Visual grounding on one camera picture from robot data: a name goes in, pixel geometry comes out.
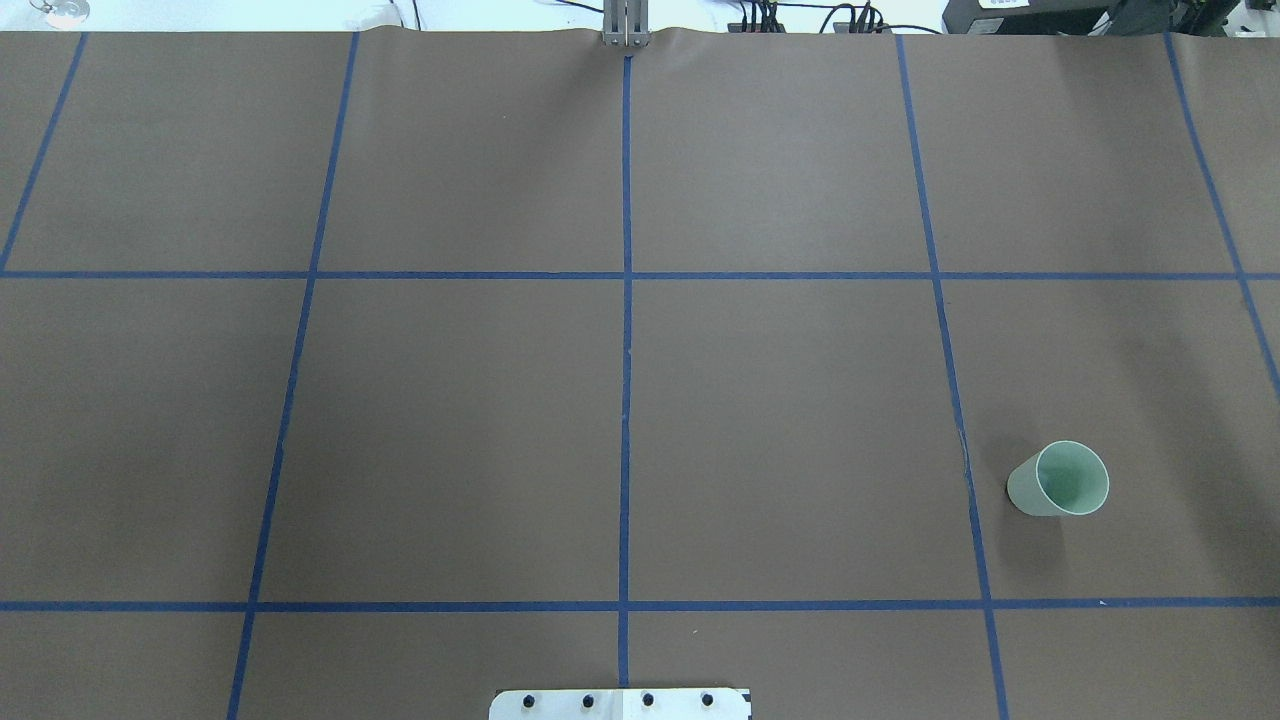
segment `white label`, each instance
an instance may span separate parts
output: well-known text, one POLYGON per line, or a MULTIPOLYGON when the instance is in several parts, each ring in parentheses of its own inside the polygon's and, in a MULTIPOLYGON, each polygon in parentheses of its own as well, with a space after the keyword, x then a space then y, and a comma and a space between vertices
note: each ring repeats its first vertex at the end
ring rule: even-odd
POLYGON ((1005 24, 1005 18, 987 18, 984 20, 974 20, 969 26, 969 35, 995 35, 1000 26, 1005 24))

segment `cup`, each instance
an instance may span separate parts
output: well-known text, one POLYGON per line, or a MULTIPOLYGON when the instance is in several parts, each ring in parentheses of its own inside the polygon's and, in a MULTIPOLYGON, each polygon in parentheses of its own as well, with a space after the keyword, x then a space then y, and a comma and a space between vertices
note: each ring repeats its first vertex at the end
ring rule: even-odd
POLYGON ((1009 500, 1028 515, 1088 515, 1107 501, 1111 478, 1097 452, 1060 439, 1010 473, 1007 489, 1009 500))

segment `metal clamp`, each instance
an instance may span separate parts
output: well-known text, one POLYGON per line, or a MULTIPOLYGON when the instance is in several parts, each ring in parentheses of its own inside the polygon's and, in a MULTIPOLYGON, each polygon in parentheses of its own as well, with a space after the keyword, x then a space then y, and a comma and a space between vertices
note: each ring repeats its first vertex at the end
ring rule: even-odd
POLYGON ((649 0, 604 0, 602 36, 618 47, 649 45, 649 0))

